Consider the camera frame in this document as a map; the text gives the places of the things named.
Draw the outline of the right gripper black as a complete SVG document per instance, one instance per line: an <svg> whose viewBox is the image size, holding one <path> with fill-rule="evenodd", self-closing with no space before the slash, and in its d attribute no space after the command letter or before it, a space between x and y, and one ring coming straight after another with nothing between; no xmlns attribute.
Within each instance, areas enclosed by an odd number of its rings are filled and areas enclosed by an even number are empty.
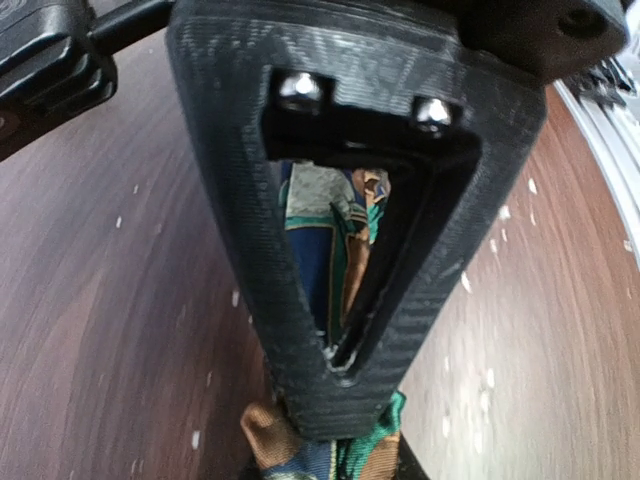
<svg viewBox="0 0 640 480"><path fill-rule="evenodd" d="M628 1L441 1L463 45L548 83L591 67L627 43Z"/></svg>

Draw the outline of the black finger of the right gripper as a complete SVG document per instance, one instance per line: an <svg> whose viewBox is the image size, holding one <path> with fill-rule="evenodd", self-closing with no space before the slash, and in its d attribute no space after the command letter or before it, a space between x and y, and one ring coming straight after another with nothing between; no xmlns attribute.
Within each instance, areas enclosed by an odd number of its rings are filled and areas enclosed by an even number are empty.
<svg viewBox="0 0 640 480"><path fill-rule="evenodd" d="M167 44L296 429L368 433L536 140L539 81L408 2L180 1Z"/></svg>

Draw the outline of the brown green patterned tie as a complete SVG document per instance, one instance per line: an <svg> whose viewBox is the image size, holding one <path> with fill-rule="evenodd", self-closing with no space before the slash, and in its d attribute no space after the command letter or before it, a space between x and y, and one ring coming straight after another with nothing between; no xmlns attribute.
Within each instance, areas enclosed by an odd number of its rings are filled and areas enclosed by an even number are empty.
<svg viewBox="0 0 640 480"><path fill-rule="evenodd" d="M382 352L387 172L284 160L242 186L234 267L275 392L241 419L248 477L394 478L405 398L402 350Z"/></svg>

